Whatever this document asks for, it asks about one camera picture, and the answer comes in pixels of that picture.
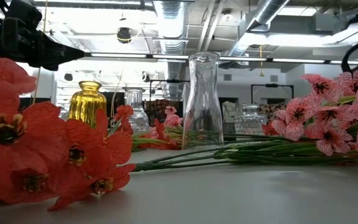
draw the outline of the yellow glass vase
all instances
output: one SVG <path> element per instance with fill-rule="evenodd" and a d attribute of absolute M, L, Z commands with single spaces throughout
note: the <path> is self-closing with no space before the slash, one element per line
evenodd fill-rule
<path fill-rule="evenodd" d="M 92 81 L 79 82 L 82 91 L 74 93 L 70 101 L 70 119 L 80 120 L 91 128 L 96 127 L 96 110 L 106 112 L 106 97 L 99 93 L 100 83 Z"/>

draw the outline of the yellow flower center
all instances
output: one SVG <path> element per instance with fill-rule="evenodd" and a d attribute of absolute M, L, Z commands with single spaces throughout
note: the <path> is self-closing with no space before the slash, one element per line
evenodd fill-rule
<path fill-rule="evenodd" d="M 41 191 L 45 182 L 48 179 L 48 174 L 30 175 L 24 179 L 23 189 L 32 193 Z"/>
<path fill-rule="evenodd" d="M 22 122 L 23 115 L 15 114 L 13 121 L 8 124 L 6 121 L 6 114 L 0 114 L 0 144 L 8 145 L 15 143 L 24 133 L 27 128 L 27 123 Z"/>
<path fill-rule="evenodd" d="M 85 151 L 72 146 L 69 150 L 68 163 L 81 166 L 86 161 Z"/>
<path fill-rule="evenodd" d="M 103 192 L 109 192 L 112 190 L 113 180 L 114 180 L 113 178 L 97 180 L 91 185 L 91 189 L 96 194 L 101 194 Z"/>

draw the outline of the white table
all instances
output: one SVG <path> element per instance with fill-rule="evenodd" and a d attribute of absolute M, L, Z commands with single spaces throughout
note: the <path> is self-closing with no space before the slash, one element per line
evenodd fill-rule
<path fill-rule="evenodd" d="M 142 162 L 181 152 L 145 151 Z M 122 191 L 47 212 L 54 199 L 0 205 L 0 223 L 358 223 L 358 167 L 216 165 L 132 174 Z"/>

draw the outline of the ceiling light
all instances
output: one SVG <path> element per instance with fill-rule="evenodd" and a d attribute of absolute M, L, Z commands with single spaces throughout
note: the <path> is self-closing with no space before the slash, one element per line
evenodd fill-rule
<path fill-rule="evenodd" d="M 273 62 L 290 62 L 290 63 L 324 63 L 324 60 L 274 58 L 274 59 L 273 59 Z"/>
<path fill-rule="evenodd" d="M 146 58 L 145 54 L 107 54 L 107 53 L 92 53 L 92 57 L 111 57 L 111 58 Z"/>
<path fill-rule="evenodd" d="M 340 60 L 332 60 L 330 61 L 331 64 L 334 64 L 334 65 L 340 65 L 342 64 L 342 61 Z M 349 65 L 358 65 L 358 61 L 348 61 L 347 62 Z"/>
<path fill-rule="evenodd" d="M 153 55 L 153 58 L 160 59 L 188 59 L 188 55 Z"/>
<path fill-rule="evenodd" d="M 237 62 L 266 62 L 266 58 L 252 58 L 252 57 L 221 57 L 221 60 L 237 61 Z"/>

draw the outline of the glass jar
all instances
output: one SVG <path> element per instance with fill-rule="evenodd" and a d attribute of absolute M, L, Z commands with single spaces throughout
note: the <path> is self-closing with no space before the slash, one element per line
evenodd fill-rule
<path fill-rule="evenodd" d="M 262 124 L 267 120 L 264 115 L 258 114 L 258 104 L 242 105 L 242 115 L 234 118 L 237 134 L 263 134 Z"/>
<path fill-rule="evenodd" d="M 134 114 L 129 117 L 129 123 L 134 134 L 140 134 L 149 131 L 149 118 L 143 109 L 142 95 L 143 88 L 124 88 L 126 93 L 125 104 L 134 109 Z"/>
<path fill-rule="evenodd" d="M 98 91 L 102 85 L 93 81 L 82 81 L 78 84 L 82 90 L 72 96 L 68 118 L 80 120 L 95 128 L 96 110 L 102 109 L 106 112 L 107 107 L 106 97 Z"/>
<path fill-rule="evenodd" d="M 223 122 L 217 80 L 219 55 L 200 52 L 189 57 L 190 95 L 186 107 L 182 149 L 223 144 Z"/>

